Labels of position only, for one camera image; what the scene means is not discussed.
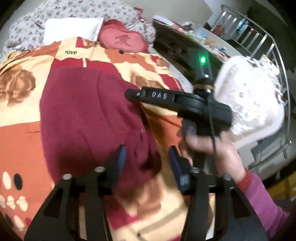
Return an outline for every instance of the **red sleeve cuff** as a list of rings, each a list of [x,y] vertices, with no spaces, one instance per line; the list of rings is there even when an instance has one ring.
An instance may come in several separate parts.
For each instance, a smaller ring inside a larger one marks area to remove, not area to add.
[[[248,169],[245,169],[245,170],[246,170],[246,176],[240,183],[237,184],[243,193],[245,193],[246,190],[248,189],[251,183],[251,178],[252,178],[252,174],[249,172],[249,170]]]

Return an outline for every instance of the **screw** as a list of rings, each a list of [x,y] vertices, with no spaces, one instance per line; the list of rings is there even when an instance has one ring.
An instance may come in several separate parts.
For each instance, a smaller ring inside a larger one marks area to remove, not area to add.
[[[191,168],[191,172],[193,172],[193,173],[199,173],[200,172],[200,169],[197,168],[197,167],[193,167],[193,168]]]
[[[94,169],[95,172],[104,172],[105,170],[106,170],[106,168],[104,168],[104,167],[96,167]]]
[[[229,174],[224,174],[223,179],[226,180],[226,181],[230,181],[232,179],[232,177]]]
[[[63,180],[70,180],[72,178],[71,174],[64,174],[63,175]]]

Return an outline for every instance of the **person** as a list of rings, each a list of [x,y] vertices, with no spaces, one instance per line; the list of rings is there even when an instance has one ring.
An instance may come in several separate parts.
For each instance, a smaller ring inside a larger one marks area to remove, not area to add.
[[[250,173],[244,168],[236,148],[222,133],[220,140],[216,140],[216,168],[219,175],[230,174],[246,198],[254,208],[259,217],[269,240],[280,230],[287,232],[286,225],[289,214],[278,207],[268,194],[260,178],[255,173]],[[196,136],[193,130],[187,132],[186,137],[179,143],[179,150],[182,157],[185,157],[192,164],[189,149],[197,152],[213,154],[213,142],[210,137]]]

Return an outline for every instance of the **green light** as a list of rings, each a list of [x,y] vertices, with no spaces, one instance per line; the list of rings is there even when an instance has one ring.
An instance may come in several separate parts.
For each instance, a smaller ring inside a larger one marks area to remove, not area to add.
[[[205,57],[201,57],[200,58],[200,62],[201,62],[201,64],[204,64],[206,62],[206,58]]]

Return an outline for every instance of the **clutter on table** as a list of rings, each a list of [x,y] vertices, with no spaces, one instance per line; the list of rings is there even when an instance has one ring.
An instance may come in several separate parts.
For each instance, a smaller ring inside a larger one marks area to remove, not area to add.
[[[230,58],[230,56],[227,55],[227,50],[225,47],[217,49],[217,46],[214,45],[215,42],[207,38],[207,34],[205,31],[203,31],[202,26],[196,26],[192,22],[185,22],[180,25],[158,15],[155,15],[153,18],[154,20],[158,21],[158,23],[170,26],[172,29],[179,31],[187,37],[193,39],[201,46],[206,48],[209,52],[216,55],[223,62]]]

